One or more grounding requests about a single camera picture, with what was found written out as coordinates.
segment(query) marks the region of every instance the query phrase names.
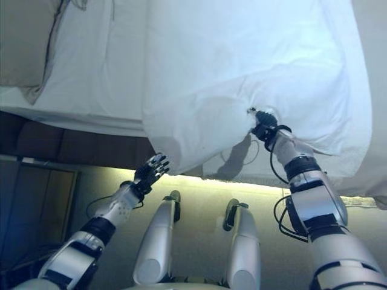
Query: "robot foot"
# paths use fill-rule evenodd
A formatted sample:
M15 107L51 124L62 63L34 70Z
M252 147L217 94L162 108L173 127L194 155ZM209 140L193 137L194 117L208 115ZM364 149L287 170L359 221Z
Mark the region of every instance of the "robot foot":
M180 201L181 201L180 192L178 190L174 190L170 193L169 196L173 198L176 202L174 222L177 222L180 219Z
M229 201L227 204L226 213L224 214L223 220L223 230L230 231L234 226L234 218L236 213L236 206L239 204L239 201L235 198Z

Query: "pillowcase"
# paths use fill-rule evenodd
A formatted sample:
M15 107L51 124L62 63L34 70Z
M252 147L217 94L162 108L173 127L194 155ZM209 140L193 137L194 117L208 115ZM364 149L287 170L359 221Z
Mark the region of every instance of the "pillowcase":
M1 0L0 85L31 104L50 76L60 19L69 0Z

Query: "dark wooden cabinet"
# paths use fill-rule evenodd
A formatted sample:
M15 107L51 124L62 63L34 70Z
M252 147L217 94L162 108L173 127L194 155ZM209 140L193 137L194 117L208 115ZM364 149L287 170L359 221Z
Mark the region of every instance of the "dark wooden cabinet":
M76 172L0 161L0 271L66 238Z

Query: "bed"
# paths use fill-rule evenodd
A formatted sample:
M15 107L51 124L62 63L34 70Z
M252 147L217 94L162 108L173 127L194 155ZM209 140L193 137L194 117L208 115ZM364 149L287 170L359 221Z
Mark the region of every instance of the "bed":
M145 28L148 4L149 1L90 1L86 10L81 10L70 3L61 19L51 76L41 95L32 106L18 88L2 87L1 110L67 129L146 136L142 120L142 95L145 85ZM385 36L381 31L379 33L375 31L376 34L373 36L368 33L372 18L367 17L367 13L372 16L376 13L380 18L374 19L383 21L380 12L383 9L375 9L374 5L383 8L380 0L367 3L361 0L354 1L371 84L374 120L372 141L365 160L354 178L339 175L332 177L336 178L341 194L376 196L379 206L382 207L387 204L383 197L387 158L382 150L386 137L382 134L380 120L383 118L382 107L385 105L382 95L387 89L379 83L382 74L378 75L378 72L380 62L383 60L376 59L376 55L379 53L381 56L383 50L374 43L381 43L376 35ZM361 136L358 140L365 134L364 131L366 131L364 127L359 130ZM255 156L254 146L251 146L252 152L249 153L253 156L247 156L246 161ZM262 151L260 159L257 160L263 164L267 161L265 161L267 155ZM228 159L229 155L228 150L205 163L204 176L282 185L268 172L266 166L262 167L260 172L267 174L256 174L254 178L251 171L248 174L239 174L241 170L236 174L231 170L226 172L225 176L214 175L223 159ZM330 167L334 166L329 164L329 158L326 160Z

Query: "white duvet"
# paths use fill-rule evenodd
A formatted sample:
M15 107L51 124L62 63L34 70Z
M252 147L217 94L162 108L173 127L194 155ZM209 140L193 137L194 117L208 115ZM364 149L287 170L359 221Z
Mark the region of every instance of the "white duvet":
M315 148L338 154L319 156L331 177L354 175L371 110L349 0L70 4L36 104L17 88L0 92L3 111L54 126L145 136L144 122L175 173L216 155L206 176L276 185L263 146L255 159L255 142L238 146L237 159L228 149L254 125L247 108L264 105Z
M319 158L328 174L355 174L371 107L349 0L157 0L149 1L147 25L143 124L172 173L241 142L255 125L248 108L270 106L300 139L336 155ZM354 121L359 110L362 124ZM204 173L249 182L272 176L264 149L247 166L256 147L243 150L235 174L224 168L227 152Z

